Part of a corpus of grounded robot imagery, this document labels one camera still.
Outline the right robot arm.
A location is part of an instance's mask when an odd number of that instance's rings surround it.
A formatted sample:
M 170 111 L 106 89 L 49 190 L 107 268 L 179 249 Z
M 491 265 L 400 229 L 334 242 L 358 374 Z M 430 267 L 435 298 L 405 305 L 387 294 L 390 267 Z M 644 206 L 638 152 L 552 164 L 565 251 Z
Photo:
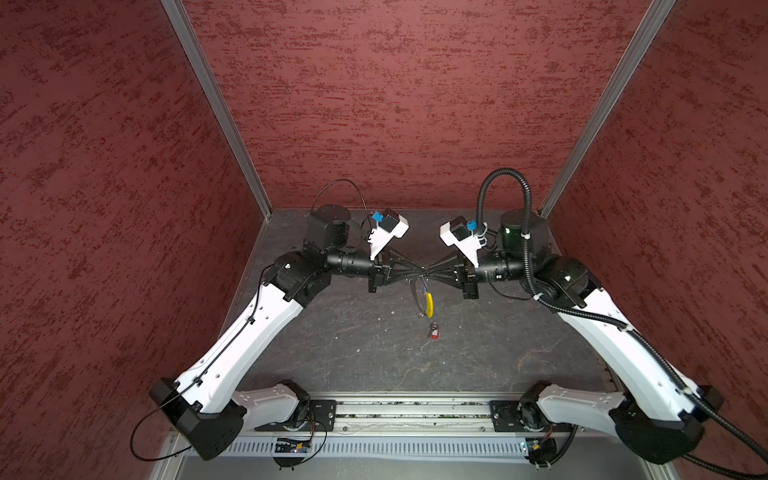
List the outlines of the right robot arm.
M 514 418 L 523 427 L 540 432 L 561 424 L 611 434 L 654 464 L 697 448 L 722 396 L 666 361 L 582 262 L 556 254 L 545 219 L 521 210 L 504 213 L 493 252 L 482 250 L 487 236 L 481 225 L 462 216 L 443 224 L 439 234 L 458 250 L 454 282 L 466 297 L 477 298 L 481 283 L 519 281 L 532 300 L 579 333 L 623 384 L 611 393 L 539 381 L 519 400 Z

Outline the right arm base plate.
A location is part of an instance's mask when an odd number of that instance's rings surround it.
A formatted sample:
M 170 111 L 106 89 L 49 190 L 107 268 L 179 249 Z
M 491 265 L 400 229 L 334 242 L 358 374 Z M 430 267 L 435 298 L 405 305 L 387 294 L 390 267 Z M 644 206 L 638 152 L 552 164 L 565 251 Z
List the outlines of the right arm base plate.
M 540 432 L 546 425 L 537 407 L 530 402 L 494 400 L 489 408 L 495 432 Z

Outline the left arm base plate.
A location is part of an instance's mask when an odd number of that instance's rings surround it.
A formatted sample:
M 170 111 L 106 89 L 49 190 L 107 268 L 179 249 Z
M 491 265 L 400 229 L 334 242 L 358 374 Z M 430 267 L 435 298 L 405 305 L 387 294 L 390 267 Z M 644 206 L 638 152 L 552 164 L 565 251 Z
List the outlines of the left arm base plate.
M 321 432 L 334 430 L 338 402 L 336 400 L 310 399 L 301 400 L 289 426 L 298 431 L 310 431 L 312 428 Z

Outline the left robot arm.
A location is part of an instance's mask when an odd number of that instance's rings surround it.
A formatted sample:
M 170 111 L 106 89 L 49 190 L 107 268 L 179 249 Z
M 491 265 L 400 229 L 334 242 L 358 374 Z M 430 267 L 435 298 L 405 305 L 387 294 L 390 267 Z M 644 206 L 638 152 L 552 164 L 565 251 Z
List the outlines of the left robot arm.
M 369 219 L 371 230 L 356 249 L 348 243 L 356 225 L 348 209 L 325 205 L 312 211 L 301 249 L 265 268 L 254 297 L 216 343 L 177 378 L 161 379 L 151 388 L 152 400 L 200 458 L 216 458 L 248 429 L 308 425 L 310 396 L 295 382 L 251 391 L 238 386 L 277 334 L 333 276 L 365 278 L 371 292 L 394 281 L 395 263 L 385 249 L 405 235 L 408 220 L 391 209 Z

